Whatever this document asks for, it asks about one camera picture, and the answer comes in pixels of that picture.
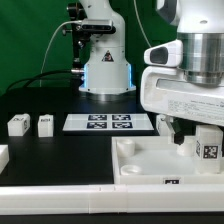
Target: green wall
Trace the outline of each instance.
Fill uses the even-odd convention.
[[[1,0],[0,94],[4,93],[12,82],[31,78],[40,73],[49,40],[55,29],[69,20],[66,7],[72,2],[74,1]],[[146,67],[143,53],[147,49],[147,44],[137,23],[133,0],[110,0],[110,2],[113,9],[126,21],[126,58],[134,66],[134,82],[139,86],[141,74]],[[176,28],[167,25],[157,15],[155,0],[137,0],[137,4],[146,35],[153,46],[175,39]],[[49,52],[45,71],[70,69],[71,47],[71,36],[63,37],[59,34]]]

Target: white tray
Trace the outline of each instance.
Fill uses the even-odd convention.
[[[118,143],[125,139],[135,142],[135,153],[123,158]],[[224,184],[223,160],[221,173],[199,174],[194,156],[178,154],[168,137],[113,137],[112,156],[115,184]],[[122,175],[123,168],[129,173]]]

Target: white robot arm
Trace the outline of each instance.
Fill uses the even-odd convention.
[[[167,22],[179,21],[177,40],[145,52],[151,65],[141,83],[145,110],[224,126],[223,10],[222,0],[158,1]]]

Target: white block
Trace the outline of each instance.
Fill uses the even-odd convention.
[[[30,128],[30,115],[17,114],[8,122],[9,136],[23,136]]]
[[[195,167],[199,173],[220,173],[223,132],[215,125],[196,128]]]
[[[9,162],[9,151],[7,145],[0,145],[0,174]]]
[[[54,116],[44,115],[39,117],[38,121],[38,136],[53,137],[54,134]]]

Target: marker on block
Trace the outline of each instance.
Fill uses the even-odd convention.
[[[9,151],[7,145],[0,145],[0,174],[9,162]]]
[[[9,136],[23,136],[30,128],[30,115],[17,114],[8,122]]]
[[[38,136],[53,137],[54,133],[54,116],[44,115],[39,117],[38,121]]]

